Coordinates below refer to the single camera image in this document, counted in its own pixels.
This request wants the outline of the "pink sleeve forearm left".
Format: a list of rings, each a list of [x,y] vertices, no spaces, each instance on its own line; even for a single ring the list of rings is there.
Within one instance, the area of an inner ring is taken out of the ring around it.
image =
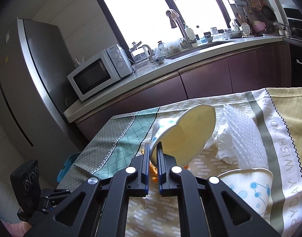
[[[23,237],[32,228],[32,225],[25,221],[21,221],[16,224],[5,222],[3,220],[1,220],[1,222],[13,237]]]

